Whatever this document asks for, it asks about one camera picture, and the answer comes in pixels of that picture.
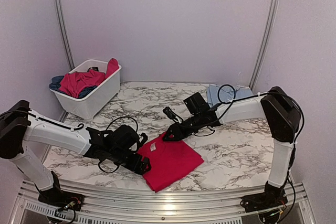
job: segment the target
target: red cloth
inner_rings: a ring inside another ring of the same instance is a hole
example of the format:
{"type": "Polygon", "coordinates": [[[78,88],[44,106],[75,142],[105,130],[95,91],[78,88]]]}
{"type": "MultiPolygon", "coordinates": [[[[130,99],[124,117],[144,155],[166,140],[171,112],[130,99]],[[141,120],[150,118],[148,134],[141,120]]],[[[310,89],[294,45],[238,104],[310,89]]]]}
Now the red cloth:
{"type": "Polygon", "coordinates": [[[152,169],[143,177],[156,193],[185,177],[204,162],[200,154],[185,142],[164,142],[163,135],[164,133],[146,143],[138,151],[151,162],[152,169]]]}
{"type": "Polygon", "coordinates": [[[98,86],[103,81],[105,81],[105,73],[93,69],[90,69],[89,72],[67,73],[60,82],[59,90],[71,97],[78,98],[84,88],[98,86]]]}
{"type": "Polygon", "coordinates": [[[110,77],[114,72],[119,69],[118,61],[116,59],[110,59],[107,64],[106,78],[110,77]]]}

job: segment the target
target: marble surface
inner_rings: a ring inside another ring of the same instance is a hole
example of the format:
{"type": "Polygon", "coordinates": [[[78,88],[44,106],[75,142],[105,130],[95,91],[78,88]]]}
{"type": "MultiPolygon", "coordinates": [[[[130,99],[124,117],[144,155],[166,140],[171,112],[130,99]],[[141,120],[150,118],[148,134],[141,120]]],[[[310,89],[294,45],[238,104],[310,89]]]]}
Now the marble surface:
{"type": "MultiPolygon", "coordinates": [[[[139,133],[145,132],[149,141],[167,130],[172,124],[162,109],[170,106],[183,118],[190,116],[182,102],[195,92],[206,99],[203,84],[140,83],[121,85],[114,97],[92,121],[83,121],[68,115],[66,123],[78,125],[85,122],[90,127],[104,130],[111,120],[124,115],[134,117],[139,123],[139,133]]],[[[116,122],[134,126],[132,121],[116,122]]],[[[268,179],[273,154],[273,140],[268,125],[262,119],[242,120],[219,126],[207,137],[190,136],[185,142],[201,154],[204,163],[183,179],[165,190],[220,190],[263,185],[268,179]]],[[[207,134],[208,129],[198,134],[207,134]]],[[[150,190],[142,176],[120,167],[114,174],[105,174],[97,167],[98,160],[82,157],[74,152],[53,147],[45,166],[67,180],[76,182],[130,189],[150,190]]],[[[105,169],[113,168],[109,161],[105,169]]]]}

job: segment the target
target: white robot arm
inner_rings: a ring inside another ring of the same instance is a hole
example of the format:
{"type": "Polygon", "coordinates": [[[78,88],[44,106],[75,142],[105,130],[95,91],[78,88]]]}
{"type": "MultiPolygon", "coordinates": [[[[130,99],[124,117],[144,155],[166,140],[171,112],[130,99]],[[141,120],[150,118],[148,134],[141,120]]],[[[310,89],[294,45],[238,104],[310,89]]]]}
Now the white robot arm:
{"type": "Polygon", "coordinates": [[[251,212],[288,202],[283,188],[294,162],[295,141],[303,127],[302,124],[299,130],[301,117],[304,120],[302,110],[293,98],[287,96],[280,87],[273,87],[267,93],[233,99],[227,103],[221,102],[212,108],[199,93],[185,99],[184,103],[193,115],[185,121],[169,107],[163,110],[175,122],[169,127],[164,141],[179,141],[205,126],[219,126],[243,119],[266,119],[274,138],[271,172],[265,185],[265,192],[244,196],[241,203],[246,212],[251,212]]]}
{"type": "MultiPolygon", "coordinates": [[[[193,115],[191,118],[183,121],[169,107],[163,110],[175,121],[163,140],[180,141],[205,126],[218,126],[242,119],[266,118],[274,137],[270,176],[265,185],[265,192],[244,196],[242,206],[249,212],[282,205],[282,202],[287,202],[283,188],[293,162],[295,133],[301,119],[297,106],[286,97],[279,87],[274,87],[267,94],[210,108],[202,96],[196,93],[184,100],[193,115]]],[[[29,102],[19,101],[0,115],[0,157],[13,162],[35,183],[40,192],[40,201],[51,205],[56,202],[68,204],[74,197],[82,201],[83,195],[62,191],[56,174],[44,167],[26,142],[62,147],[100,161],[109,159],[117,166],[124,166],[142,175],[151,169],[151,165],[147,157],[137,153],[139,147],[147,140],[145,134],[141,135],[143,140],[140,142],[139,135],[127,125],[122,125],[115,131],[98,131],[84,127],[83,124],[78,127],[69,126],[31,110],[29,102]],[[137,145],[136,151],[130,149],[134,144],[137,145]]],[[[76,210],[80,210],[80,204],[76,207],[76,210]]]]}
{"type": "Polygon", "coordinates": [[[0,115],[0,157],[13,162],[39,190],[39,200],[51,205],[60,202],[69,204],[72,198],[82,201],[83,195],[60,189],[54,172],[49,171],[31,151],[27,142],[39,142],[62,147],[84,157],[113,161],[117,167],[137,174],[151,169],[147,157],[137,150],[147,141],[142,133],[142,141],[133,128],[122,125],[115,131],[98,131],[80,124],[73,127],[47,118],[29,108],[29,102],[19,101],[10,110],[0,115]]]}

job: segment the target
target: white label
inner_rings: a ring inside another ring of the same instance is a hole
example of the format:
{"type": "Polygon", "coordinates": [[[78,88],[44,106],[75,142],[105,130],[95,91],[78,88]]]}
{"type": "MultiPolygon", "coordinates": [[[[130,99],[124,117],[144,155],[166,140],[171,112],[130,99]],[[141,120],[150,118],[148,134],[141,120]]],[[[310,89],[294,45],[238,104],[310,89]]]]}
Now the white label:
{"type": "Polygon", "coordinates": [[[154,152],[156,150],[155,143],[151,145],[151,152],[154,152]]]}

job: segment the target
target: red shirt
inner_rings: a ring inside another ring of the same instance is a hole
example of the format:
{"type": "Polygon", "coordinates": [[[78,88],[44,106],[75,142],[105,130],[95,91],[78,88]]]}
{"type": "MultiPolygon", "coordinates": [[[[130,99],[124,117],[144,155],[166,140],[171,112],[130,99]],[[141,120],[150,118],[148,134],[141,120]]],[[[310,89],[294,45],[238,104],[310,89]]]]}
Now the red shirt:
{"type": "Polygon", "coordinates": [[[143,145],[139,154],[148,157],[152,169],[143,177],[156,193],[185,177],[204,162],[185,142],[164,142],[164,133],[143,145]]]}

